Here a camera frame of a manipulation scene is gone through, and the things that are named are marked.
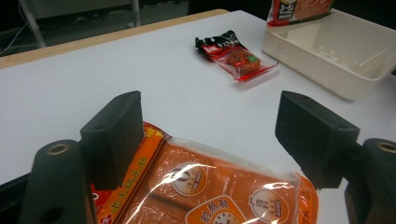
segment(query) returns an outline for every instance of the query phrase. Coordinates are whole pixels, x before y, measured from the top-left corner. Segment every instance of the snack package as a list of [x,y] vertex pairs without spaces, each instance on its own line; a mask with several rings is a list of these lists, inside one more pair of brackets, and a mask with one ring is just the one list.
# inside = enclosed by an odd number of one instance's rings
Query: snack package
[[277,175],[148,123],[145,134],[132,177],[106,196],[105,205],[96,203],[99,223],[317,222],[318,195],[305,177]]
[[239,42],[234,31],[204,39],[196,37],[195,47],[239,81],[262,74],[276,66],[251,53]]
[[284,26],[313,21],[331,13],[334,0],[273,0],[267,25]]

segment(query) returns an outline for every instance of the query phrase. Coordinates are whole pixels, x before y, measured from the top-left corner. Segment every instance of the white tray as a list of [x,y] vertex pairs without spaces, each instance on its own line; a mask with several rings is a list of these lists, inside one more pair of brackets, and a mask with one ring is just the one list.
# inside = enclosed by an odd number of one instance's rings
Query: white tray
[[266,27],[262,50],[349,100],[365,96],[396,66],[396,31],[344,12]]

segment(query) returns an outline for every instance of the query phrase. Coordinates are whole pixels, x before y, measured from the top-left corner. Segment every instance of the red package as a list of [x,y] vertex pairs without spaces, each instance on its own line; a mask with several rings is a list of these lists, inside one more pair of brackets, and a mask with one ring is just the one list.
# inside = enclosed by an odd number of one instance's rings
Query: red package
[[284,26],[313,21],[331,14],[334,0],[273,0],[267,24]]
[[245,48],[234,31],[205,39],[197,37],[195,47],[239,81],[262,74],[276,66],[261,60]]

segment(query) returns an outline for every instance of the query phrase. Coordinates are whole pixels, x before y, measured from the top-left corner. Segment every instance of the table edge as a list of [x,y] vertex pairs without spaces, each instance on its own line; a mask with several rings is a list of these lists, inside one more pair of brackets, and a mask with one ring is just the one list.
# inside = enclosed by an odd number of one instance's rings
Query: table edge
[[168,21],[159,21],[148,25],[138,26],[131,29],[121,30],[105,35],[97,35],[93,37],[88,37],[85,39],[80,39],[76,41],[71,41],[63,43],[56,46],[50,46],[43,49],[34,49],[22,53],[12,54],[4,57],[0,57],[0,68],[7,68],[22,63],[29,63],[37,61],[40,59],[48,58],[58,54],[66,53],[69,51],[84,49],[90,46],[103,44],[113,40],[122,39],[128,36],[141,35],[147,32],[160,30],[163,28],[205,19],[208,17],[218,16],[221,14],[228,13],[229,11],[225,9],[214,9],[206,12],[201,12],[197,14],[187,15],[184,17],[179,17],[171,19]]

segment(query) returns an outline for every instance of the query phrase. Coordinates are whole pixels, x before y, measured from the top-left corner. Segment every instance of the table surface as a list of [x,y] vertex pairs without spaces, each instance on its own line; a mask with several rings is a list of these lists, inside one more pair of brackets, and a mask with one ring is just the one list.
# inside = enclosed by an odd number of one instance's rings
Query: table surface
[[[144,121],[280,175],[301,172],[275,137],[282,91],[305,94],[360,127],[359,144],[374,137],[396,141],[394,76],[358,101],[342,99],[282,63],[237,82],[203,57],[194,39],[234,30],[254,54],[275,63],[261,50],[265,21],[243,11],[211,11],[200,20],[155,26],[112,41],[102,36],[97,38],[105,41],[71,43],[72,51],[60,46],[1,58],[7,65],[0,70],[0,184],[30,172],[44,145],[79,140],[83,125],[127,91],[142,92]],[[339,189],[318,192],[318,223],[347,223],[346,185],[344,180]]]

